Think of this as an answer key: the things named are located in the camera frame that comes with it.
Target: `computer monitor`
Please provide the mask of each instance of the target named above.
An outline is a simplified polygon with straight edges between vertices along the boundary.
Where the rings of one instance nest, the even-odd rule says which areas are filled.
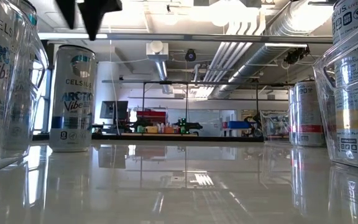
[[[127,119],[128,101],[118,101],[118,120]],[[102,101],[102,108],[100,110],[100,118],[116,120],[116,102]]]

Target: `blue object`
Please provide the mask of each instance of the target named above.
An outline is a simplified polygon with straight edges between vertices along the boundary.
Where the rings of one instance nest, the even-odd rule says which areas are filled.
[[[230,128],[230,129],[245,129],[245,128],[251,128],[251,126],[249,125],[249,123],[247,123],[245,121],[229,121],[227,123],[227,128]]]

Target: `green object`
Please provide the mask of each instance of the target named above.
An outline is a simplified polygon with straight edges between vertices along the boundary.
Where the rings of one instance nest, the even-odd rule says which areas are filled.
[[[145,133],[145,130],[146,130],[146,129],[145,129],[143,126],[138,126],[138,127],[137,127],[137,132],[138,132],[138,133]]]

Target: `glossy white table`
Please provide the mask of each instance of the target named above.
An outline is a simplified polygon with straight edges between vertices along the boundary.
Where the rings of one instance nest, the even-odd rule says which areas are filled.
[[[0,224],[358,223],[358,168],[331,163],[326,149],[93,143],[35,145],[0,170]]]

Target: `security camera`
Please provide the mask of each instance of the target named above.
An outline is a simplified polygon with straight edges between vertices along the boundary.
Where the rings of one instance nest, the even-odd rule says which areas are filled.
[[[194,62],[196,60],[196,52],[193,49],[188,49],[185,60],[187,62]]]

